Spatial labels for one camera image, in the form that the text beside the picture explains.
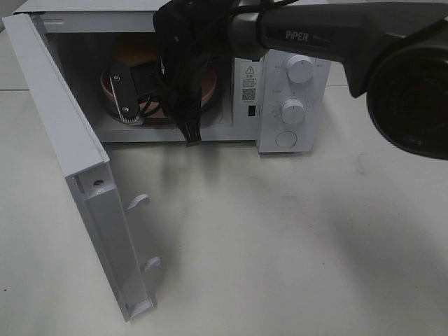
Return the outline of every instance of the microwave door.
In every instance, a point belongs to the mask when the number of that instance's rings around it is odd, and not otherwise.
[[[45,31],[38,31],[26,14],[3,21],[62,174],[129,320],[155,305],[153,282],[145,281],[147,272],[155,270],[147,267],[150,260],[137,258],[109,157],[57,68],[44,42]],[[129,210],[146,201],[145,195],[137,197]]]

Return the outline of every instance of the white table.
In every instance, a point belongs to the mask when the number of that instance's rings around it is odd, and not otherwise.
[[[448,162],[392,147],[346,86],[325,105],[304,155],[106,146],[166,267],[158,308],[125,323],[30,94],[0,92],[0,335],[445,336]]]

